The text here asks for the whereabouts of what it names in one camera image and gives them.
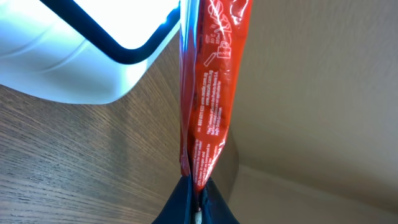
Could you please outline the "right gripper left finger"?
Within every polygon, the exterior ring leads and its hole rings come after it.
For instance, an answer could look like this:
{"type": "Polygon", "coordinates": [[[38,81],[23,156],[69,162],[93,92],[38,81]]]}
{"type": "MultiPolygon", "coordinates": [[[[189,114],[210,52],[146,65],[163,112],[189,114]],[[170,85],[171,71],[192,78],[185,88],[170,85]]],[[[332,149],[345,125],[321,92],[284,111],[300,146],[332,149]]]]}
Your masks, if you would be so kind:
{"type": "Polygon", "coordinates": [[[168,201],[152,224],[191,224],[192,178],[181,176],[168,201]]]}

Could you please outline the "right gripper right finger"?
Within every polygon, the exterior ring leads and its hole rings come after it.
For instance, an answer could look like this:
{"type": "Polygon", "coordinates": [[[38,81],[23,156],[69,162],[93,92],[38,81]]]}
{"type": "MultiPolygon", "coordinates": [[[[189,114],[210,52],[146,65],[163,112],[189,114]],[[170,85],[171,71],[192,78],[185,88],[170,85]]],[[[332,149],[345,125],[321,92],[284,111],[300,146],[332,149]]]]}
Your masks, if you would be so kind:
{"type": "Polygon", "coordinates": [[[200,194],[198,222],[201,224],[239,224],[210,178],[200,194]]]}

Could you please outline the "red stick sachet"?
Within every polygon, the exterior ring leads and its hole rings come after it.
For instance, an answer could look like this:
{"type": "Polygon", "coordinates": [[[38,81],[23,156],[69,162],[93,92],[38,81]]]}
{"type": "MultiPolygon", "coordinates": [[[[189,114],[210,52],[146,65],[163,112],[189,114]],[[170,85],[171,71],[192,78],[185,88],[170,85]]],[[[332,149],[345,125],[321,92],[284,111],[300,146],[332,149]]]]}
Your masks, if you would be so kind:
{"type": "Polygon", "coordinates": [[[251,0],[181,2],[180,164],[195,194],[226,144],[251,0]]]}

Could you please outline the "white barcode scanner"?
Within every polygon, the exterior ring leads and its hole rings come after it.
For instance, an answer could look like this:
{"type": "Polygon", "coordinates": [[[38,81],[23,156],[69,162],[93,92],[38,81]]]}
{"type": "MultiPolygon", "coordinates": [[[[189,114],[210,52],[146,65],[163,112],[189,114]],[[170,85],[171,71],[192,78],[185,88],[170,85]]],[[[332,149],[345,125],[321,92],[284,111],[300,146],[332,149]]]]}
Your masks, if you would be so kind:
{"type": "Polygon", "coordinates": [[[1,85],[60,103],[111,103],[179,27],[179,1],[1,0],[1,85]]]}

